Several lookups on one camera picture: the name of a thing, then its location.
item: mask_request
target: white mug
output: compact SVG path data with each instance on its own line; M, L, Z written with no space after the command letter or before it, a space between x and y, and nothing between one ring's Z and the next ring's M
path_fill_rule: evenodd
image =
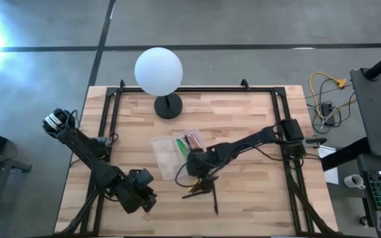
M360 175L349 175L345 177L343 182L348 186L348 188L365 188L364 179L362 179Z

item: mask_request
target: black lamp stand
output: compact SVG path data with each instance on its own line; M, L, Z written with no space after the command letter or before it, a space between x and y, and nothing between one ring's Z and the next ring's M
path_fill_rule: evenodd
M173 119L182 112L182 99L175 93L157 97L154 102L155 112L162 119Z

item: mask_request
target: yellow cable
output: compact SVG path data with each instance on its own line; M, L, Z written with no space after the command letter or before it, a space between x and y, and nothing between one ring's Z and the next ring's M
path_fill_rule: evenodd
M320 71L316 71L316 72L313 72L311 75L310 75L310 80L309 80L309 83L310 83L310 89L311 89L311 93L314 97L314 102L315 102L315 107L316 107L316 111L317 111L317 115L320 117L320 118L323 118L323 119L326 119L326 117L324 117L323 115L321 115L321 112L319 111L318 107L319 107L319 104L318 104L318 101L317 101L317 97L316 97L316 93L314 92L313 88L312 88L312 78L314 75L317 75L317 74L320 74L320 75L324 75L332 80L334 80L334 82L337 84L337 86L339 88L343 88L345 86L345 83L347 82L346 79L336 79L326 73L323 73L323 72L320 72Z

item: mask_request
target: white sphere lamp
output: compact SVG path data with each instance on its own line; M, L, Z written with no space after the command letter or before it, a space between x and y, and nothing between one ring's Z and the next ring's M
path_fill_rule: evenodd
M138 85L148 94L158 96L154 102L155 112L164 119L180 115L183 103L173 93L183 78L180 59L165 48L152 48L142 53L135 65Z

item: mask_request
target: black metal frame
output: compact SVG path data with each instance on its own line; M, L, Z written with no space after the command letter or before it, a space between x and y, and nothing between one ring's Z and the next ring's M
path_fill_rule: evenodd
M260 92L260 93L270 93L272 104L273 104L273 111L275 114L275 120L276 122L280 122L282 120L280 116L280 110L279 110L279 104L278 104L278 97L280 97L283 105L284 110L284 118L290 119L290 111L288 107L288 101L286 97L286 91L284 87L250 87L246 80L242 80L241 82L242 87L236 86L236 87L179 87L176 92L183 93L183 92ZM101 123L99 126L99 133L98 136L104 136L105 132L105 126L106 126L106 118L108 115L108 108L110 105L110 100L112 96L115 95L114 100L114 109L112 113L111 118L111 124L110 124L110 133L113 133L115 131L116 127L116 119L118 115L118 109L120 108L120 96L121 93L142 93L143 90L139 87L130 87L126 88L124 87L123 81L120 83L120 87L109 87L106 89L105 94L105 101L104 101L104 108L103 113L101 116ZM280 137L283 137L282 131L279 129L278 134ZM285 148L280 148L282 152L282 156L286 157L287 154L284 152ZM296 176L297 176L297 182L300 190L302 191L302 194L306 197L306 187L304 183L304 176L302 174L302 169L299 163L295 163L295 170L296 170ZM286 183L288 184L288 181L290 179L293 179L292 177L292 171L290 167L289 161L283 161L283 167L284 167L284 173L286 177ZM93 181L93 178L90 178L88 191L87 191L87 198L91 195L91 192L95 189L95 183ZM300 234L302 231L301 223L300 223L300 217L298 214L298 205L296 203L296 196L291 191L291 189L288 188L288 194L289 194L289 200L290 200L290 209L292 212L292 218L294 220L294 228L296 235ZM101 217L103 212L103 203L104 203L104 196L99 195L98 202L97 202L97 209L95 213L95 220L93 225L93 230L91 232L87 231L88 229L88 223L89 223L89 213L85 215L85 218L83 219L80 227L79 233L74 234L55 234L56 237L98 237L99 236L99 227L101 224ZM314 233L314 225L312 218L309 216L308 212L304 209L305 212L305 219L307 223L307 229L309 234L315 234Z

